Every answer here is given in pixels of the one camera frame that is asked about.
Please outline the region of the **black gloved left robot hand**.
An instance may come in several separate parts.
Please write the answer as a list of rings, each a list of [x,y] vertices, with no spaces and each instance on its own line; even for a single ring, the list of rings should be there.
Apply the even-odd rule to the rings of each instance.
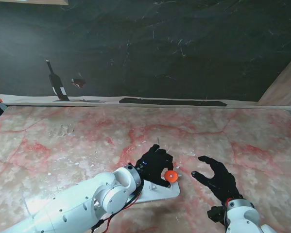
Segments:
[[[137,160],[135,169],[141,179],[162,187],[170,187],[170,182],[161,178],[164,169],[173,170],[173,157],[165,149],[154,144]]]

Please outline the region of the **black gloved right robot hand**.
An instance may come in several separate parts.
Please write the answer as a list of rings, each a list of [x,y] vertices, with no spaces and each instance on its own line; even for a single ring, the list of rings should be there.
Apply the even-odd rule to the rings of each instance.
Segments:
[[[243,195],[239,193],[236,187],[235,177],[227,170],[223,163],[208,156],[200,156],[198,159],[210,165],[214,176],[207,178],[198,171],[192,171],[192,177],[208,187],[222,205],[226,205],[230,200],[243,198]]]

